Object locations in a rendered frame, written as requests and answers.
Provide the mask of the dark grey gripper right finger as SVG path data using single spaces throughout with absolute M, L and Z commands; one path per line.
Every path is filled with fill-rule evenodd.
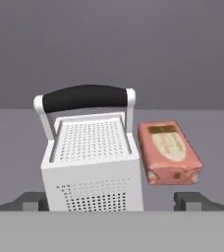
M 175 211 L 224 211 L 224 205 L 210 201 L 199 192 L 176 192 L 174 202 Z

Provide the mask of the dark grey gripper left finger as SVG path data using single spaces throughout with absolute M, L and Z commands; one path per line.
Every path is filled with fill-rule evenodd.
M 39 212 L 48 210 L 49 207 L 44 192 L 25 192 L 14 201 L 0 205 L 0 212 Z

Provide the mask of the white box cheese grater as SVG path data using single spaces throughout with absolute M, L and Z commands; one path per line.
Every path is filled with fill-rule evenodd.
M 142 211 L 136 92 L 81 85 L 33 100 L 47 147 L 40 166 L 51 212 Z

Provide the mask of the pink wrapped packet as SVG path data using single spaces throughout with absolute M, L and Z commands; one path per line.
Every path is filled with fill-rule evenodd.
M 140 123 L 138 137 L 150 185 L 197 183 L 202 162 L 176 121 Z

